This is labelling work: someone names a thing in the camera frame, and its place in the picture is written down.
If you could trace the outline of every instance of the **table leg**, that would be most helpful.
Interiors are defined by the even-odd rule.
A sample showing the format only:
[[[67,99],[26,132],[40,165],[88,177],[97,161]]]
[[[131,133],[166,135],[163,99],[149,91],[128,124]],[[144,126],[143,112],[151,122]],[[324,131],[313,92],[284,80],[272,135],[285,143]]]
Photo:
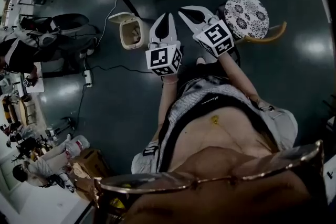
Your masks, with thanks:
[[[123,0],[123,1],[126,4],[126,6],[131,10],[131,12],[134,13],[136,17],[140,18],[140,15],[138,11],[135,9],[135,7],[133,6],[132,2],[130,0]]]

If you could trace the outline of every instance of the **eyeglasses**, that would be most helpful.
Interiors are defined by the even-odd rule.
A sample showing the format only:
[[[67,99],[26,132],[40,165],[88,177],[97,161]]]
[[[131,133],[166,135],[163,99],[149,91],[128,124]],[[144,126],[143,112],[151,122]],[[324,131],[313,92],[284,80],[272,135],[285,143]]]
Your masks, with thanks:
[[[251,181],[277,175],[286,170],[309,163],[317,168],[320,175],[323,171],[323,144],[321,140],[314,144],[299,146],[263,158],[256,158],[235,167],[230,176],[199,179],[188,173],[157,173],[121,175],[110,178],[94,178],[94,192],[98,201],[98,193],[104,190],[123,194],[171,193],[189,188],[196,188],[205,182],[228,180],[230,182]]]

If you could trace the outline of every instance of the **person's arm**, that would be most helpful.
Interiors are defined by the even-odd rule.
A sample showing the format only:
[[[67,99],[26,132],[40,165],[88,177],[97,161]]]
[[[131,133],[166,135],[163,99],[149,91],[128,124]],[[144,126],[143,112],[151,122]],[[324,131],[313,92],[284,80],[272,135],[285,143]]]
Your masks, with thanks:
[[[224,68],[232,85],[240,89],[252,101],[258,103],[260,98],[256,88],[231,56],[226,52],[218,57],[218,61]]]
[[[49,183],[47,179],[45,179],[44,177],[40,175],[33,174],[33,173],[30,173],[30,175],[32,179],[38,179],[39,181],[41,181],[42,185],[47,185]]]
[[[37,67],[34,65],[33,70],[29,74],[29,79],[30,80],[35,80],[37,79]]]
[[[160,107],[159,107],[159,117],[158,117],[158,123],[157,123],[158,127],[157,127],[157,131],[152,141],[158,140],[159,132],[166,118],[168,108],[176,100],[176,95],[177,95],[178,78],[176,74],[165,76],[162,78],[162,81],[163,81],[163,88],[162,88],[162,95],[161,95],[161,101],[160,101]]]

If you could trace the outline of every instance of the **black cable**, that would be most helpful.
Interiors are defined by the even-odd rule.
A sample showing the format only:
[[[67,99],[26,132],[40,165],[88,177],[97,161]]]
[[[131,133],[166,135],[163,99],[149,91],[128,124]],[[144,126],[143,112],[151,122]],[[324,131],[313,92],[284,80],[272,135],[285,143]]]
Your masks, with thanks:
[[[56,34],[57,36],[61,36],[61,37],[69,37],[71,39],[75,39],[76,40],[76,37],[83,37],[83,36],[94,36],[94,35],[97,35],[97,34],[83,34],[83,35],[74,35],[74,36],[67,36],[67,35],[61,35],[61,34]]]
[[[141,71],[141,70],[133,70],[133,69],[129,69],[128,67],[125,67],[123,65],[118,65],[118,66],[114,66],[114,67],[109,67],[109,68],[104,68],[104,67],[101,67],[101,66],[94,66],[94,67],[90,67],[89,66],[89,63],[87,62],[86,59],[84,59],[84,61],[86,61],[86,64],[87,66],[89,67],[89,69],[87,70],[93,70],[94,68],[99,68],[103,71],[108,71],[108,70],[111,70],[111,69],[114,69],[114,68],[118,68],[118,67],[122,67],[124,69],[126,69],[127,71],[130,71],[130,72],[138,72],[138,73],[142,73],[142,74],[152,74],[152,72],[146,72],[146,71]],[[76,126],[75,126],[75,130],[73,133],[75,133],[75,131],[77,130],[77,127],[79,125],[79,115],[80,115],[80,109],[81,109],[81,106],[82,106],[82,103],[83,103],[83,98],[84,98],[84,93],[85,93],[85,88],[86,88],[87,84],[84,84],[83,85],[83,89],[82,89],[82,97],[80,98],[80,102],[79,102],[79,107],[78,107],[78,112],[77,112],[77,120],[76,120]]]
[[[80,98],[79,107],[78,107],[78,112],[77,112],[76,126],[75,126],[75,130],[74,130],[73,133],[75,133],[75,131],[77,130],[78,124],[79,124],[80,108],[82,107],[82,103],[83,103],[83,98],[84,98],[84,93],[85,93],[86,86],[87,86],[87,84],[84,84],[84,85],[83,85],[83,89],[82,89],[82,97]]]
[[[146,72],[146,71],[141,71],[141,70],[136,70],[136,69],[129,69],[128,67],[123,66],[123,65],[118,65],[118,66],[109,67],[109,68],[104,68],[104,67],[101,67],[101,66],[94,66],[94,67],[92,67],[88,70],[93,70],[94,68],[99,68],[103,71],[108,71],[108,70],[118,68],[118,67],[122,67],[122,68],[124,68],[124,69],[126,69],[127,71],[130,71],[130,72],[137,72],[137,73],[142,73],[142,74],[153,74],[152,72]]]

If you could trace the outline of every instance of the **cable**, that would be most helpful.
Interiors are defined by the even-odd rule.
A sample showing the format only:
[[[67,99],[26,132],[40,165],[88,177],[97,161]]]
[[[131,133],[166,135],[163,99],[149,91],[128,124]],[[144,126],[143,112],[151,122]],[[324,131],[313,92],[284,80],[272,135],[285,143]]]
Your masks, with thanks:
[[[57,36],[62,36],[62,37],[83,37],[83,36],[94,36],[94,35],[96,35],[96,33],[94,33],[94,34],[83,34],[83,35],[74,35],[74,36],[67,36],[67,35],[57,34]]]
[[[77,112],[76,126],[75,126],[75,130],[73,131],[73,134],[74,134],[75,131],[77,130],[77,127],[78,127],[78,124],[79,124],[80,108],[82,107],[82,103],[83,103],[83,98],[84,98],[85,89],[86,89],[86,84],[83,85],[83,89],[82,89],[82,97],[80,98],[80,102],[79,102],[79,107],[78,107],[78,112]]]
[[[141,71],[141,70],[136,70],[136,69],[129,69],[128,67],[123,66],[123,65],[118,65],[118,66],[109,67],[109,68],[104,68],[104,67],[101,67],[101,66],[94,66],[94,67],[90,68],[89,70],[92,70],[94,68],[99,68],[103,71],[108,71],[108,70],[118,68],[118,67],[122,67],[122,68],[124,68],[124,69],[126,69],[127,71],[130,71],[130,72],[137,72],[137,73],[142,73],[142,74],[153,74],[152,72],[146,72],[146,71]]]
[[[98,43],[97,43],[96,47],[98,47],[98,46],[99,46],[99,44],[100,44],[100,41],[101,41],[101,39],[103,38],[103,36],[104,36],[104,34],[105,34],[105,29],[106,29],[106,21],[107,21],[107,19],[109,18],[109,16],[111,15],[111,13],[112,13],[112,12],[115,10],[116,6],[117,6],[117,0],[115,0],[115,3],[114,3],[114,7],[113,7],[113,9],[110,11],[110,13],[109,13],[109,14],[106,16],[106,18],[105,18],[103,34],[101,35],[101,37],[100,37],[100,39],[99,39],[99,41],[98,41]]]

